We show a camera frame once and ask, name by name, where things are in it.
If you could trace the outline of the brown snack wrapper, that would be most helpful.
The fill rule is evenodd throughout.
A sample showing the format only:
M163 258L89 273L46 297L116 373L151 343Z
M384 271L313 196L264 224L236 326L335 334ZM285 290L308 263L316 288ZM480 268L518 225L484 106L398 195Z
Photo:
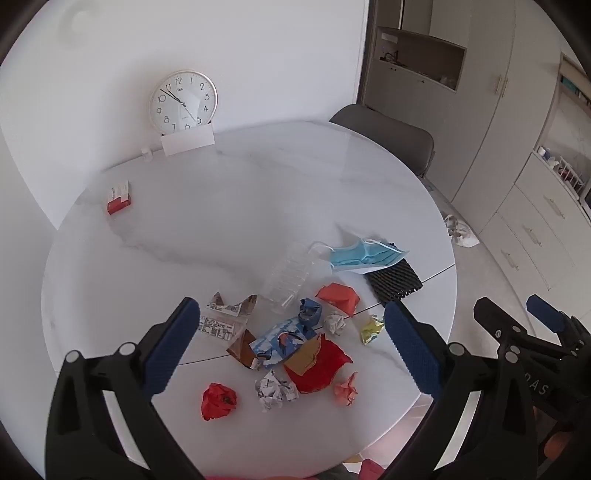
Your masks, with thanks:
M250 333L249 329L245 329L242 333L235 337L226 349L231 357L238 360L242 366L249 370L259 370L260 359L253 353L250 343L256 340L256 337Z

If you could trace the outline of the grey paper ball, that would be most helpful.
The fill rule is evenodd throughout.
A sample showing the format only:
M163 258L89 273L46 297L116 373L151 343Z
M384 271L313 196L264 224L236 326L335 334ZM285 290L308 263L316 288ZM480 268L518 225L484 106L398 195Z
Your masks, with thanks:
M342 315L339 312L331 312L325 315L322 321L322 327L325 332L328 332L332 336L339 336L342 334L342 330L346 328L346 319L348 319L346 315Z

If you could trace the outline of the pink paper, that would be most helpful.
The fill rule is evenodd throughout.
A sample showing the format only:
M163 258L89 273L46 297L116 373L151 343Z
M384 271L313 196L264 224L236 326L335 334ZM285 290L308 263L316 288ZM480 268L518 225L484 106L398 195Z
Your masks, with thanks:
M335 383L332 387L332 392L335 395L335 401L342 406L351 406L356 400L358 390L356 390L356 376L358 373L353 372L346 378L345 381Z

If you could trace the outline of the red paper box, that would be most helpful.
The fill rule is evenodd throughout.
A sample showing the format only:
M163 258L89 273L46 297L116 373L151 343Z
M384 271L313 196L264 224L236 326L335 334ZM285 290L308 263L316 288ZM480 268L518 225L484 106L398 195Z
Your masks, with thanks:
M329 285L322 286L315 296L325 303L334 306L348 316L353 316L356 312L356 306L360 303L360 296L356 294L355 289L348 285L342 285L332 282Z

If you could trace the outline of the grey chair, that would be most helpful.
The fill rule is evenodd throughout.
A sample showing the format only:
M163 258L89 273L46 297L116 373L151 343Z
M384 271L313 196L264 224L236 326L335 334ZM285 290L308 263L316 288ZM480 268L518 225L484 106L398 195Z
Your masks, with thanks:
M425 176L435 156L435 141L428 131L360 104L343 107L329 121L382 146L418 177Z

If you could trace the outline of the blue surgical face mask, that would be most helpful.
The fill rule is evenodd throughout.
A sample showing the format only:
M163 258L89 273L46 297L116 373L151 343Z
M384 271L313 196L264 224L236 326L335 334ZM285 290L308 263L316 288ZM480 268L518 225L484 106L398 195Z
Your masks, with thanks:
M356 238L352 245L335 247L324 242L311 244L308 251L329 263L332 271L367 274L397 265L408 251L385 239Z

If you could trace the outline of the red white small box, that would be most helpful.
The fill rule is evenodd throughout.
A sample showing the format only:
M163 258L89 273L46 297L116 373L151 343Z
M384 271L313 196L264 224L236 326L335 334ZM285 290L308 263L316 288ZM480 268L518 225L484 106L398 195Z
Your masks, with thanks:
M106 202L106 212L109 215L114 215L119 211L131 205L130 184L125 181L116 185L110 190L108 200Z

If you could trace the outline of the red paper ball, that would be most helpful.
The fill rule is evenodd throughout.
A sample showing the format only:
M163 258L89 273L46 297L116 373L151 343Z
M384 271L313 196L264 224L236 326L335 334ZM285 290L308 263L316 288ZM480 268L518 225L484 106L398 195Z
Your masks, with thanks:
M223 418L238 406L235 390L219 383L211 383L202 393L201 417L204 421Z

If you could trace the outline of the red torn cardboard sheet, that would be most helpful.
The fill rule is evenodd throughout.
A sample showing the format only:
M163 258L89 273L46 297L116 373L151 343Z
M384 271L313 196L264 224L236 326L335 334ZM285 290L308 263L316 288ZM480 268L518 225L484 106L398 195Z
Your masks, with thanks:
M352 358L321 334L305 342L283 363L283 368L298 392L311 394L328 388L347 364L353 364Z

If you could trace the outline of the white card stand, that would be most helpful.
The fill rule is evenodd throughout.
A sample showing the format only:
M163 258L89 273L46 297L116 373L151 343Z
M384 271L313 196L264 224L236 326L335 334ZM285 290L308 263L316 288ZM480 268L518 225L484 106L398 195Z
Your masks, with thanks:
M214 143L211 123L161 136L162 148L167 157L208 147Z

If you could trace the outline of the blue paper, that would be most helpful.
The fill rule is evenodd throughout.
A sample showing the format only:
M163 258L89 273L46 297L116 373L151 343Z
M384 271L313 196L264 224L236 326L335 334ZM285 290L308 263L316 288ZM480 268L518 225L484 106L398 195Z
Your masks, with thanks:
M300 312L298 312L298 320L304 326L314 328L322 318L322 305L317 301L304 298L301 299Z

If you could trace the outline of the yellow wrapper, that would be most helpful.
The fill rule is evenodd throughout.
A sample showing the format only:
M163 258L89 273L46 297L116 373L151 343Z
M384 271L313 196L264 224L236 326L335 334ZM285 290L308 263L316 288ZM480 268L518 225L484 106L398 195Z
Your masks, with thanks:
M385 322L383 319L377 317L377 315L370 315L368 322L363 325L360 333L360 338L363 345L369 345L379 337L381 332L384 330Z

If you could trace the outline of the clear plastic bottle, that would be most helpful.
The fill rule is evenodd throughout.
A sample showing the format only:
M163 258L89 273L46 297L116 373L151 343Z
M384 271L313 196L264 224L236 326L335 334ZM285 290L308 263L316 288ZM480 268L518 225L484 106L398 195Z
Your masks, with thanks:
M287 247L266 277L260 292L274 313L283 313L297 299L314 264L315 255L307 245L291 243Z

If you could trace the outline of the newspaper ball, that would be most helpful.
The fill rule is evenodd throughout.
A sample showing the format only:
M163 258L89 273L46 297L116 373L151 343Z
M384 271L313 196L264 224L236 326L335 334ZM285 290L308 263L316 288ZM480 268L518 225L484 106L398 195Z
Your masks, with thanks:
M283 380L270 370L256 382L256 394L264 411L280 408L284 403L294 402L300 398L296 384Z

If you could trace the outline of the blue white printed wrapper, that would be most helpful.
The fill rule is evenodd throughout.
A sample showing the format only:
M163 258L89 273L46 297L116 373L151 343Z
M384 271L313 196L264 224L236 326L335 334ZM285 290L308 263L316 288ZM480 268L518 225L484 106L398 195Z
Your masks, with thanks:
M317 332L314 328L293 317L267 330L263 336L253 340L249 347L259 360L260 366L270 369L287 360L315 336Z

